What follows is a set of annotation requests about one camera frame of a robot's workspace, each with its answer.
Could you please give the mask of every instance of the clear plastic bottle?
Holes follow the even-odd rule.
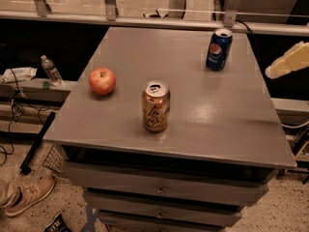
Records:
[[[62,85],[64,81],[61,75],[59,74],[57,68],[55,67],[54,63],[52,62],[52,60],[47,58],[46,55],[41,56],[41,60],[42,60],[42,68],[47,73],[50,82],[55,86]]]

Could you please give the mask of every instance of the blue pepsi can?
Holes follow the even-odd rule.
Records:
[[[206,66],[210,70],[221,71],[224,68],[229,56],[232,39],[232,32],[228,29],[221,28],[214,31],[206,60]]]

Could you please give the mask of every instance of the gold can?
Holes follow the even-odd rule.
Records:
[[[171,93],[162,81],[150,81],[142,93],[143,124],[147,131],[159,132],[167,128]]]

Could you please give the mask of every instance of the sneaker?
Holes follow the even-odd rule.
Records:
[[[5,214],[8,217],[15,217],[23,213],[29,207],[46,198],[52,192],[54,186],[55,179],[51,175],[41,178],[37,182],[19,186],[22,199],[18,204],[8,207]]]

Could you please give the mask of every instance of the red apple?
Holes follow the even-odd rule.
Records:
[[[98,95],[108,95],[116,85],[116,75],[108,68],[95,68],[89,75],[89,85]]]

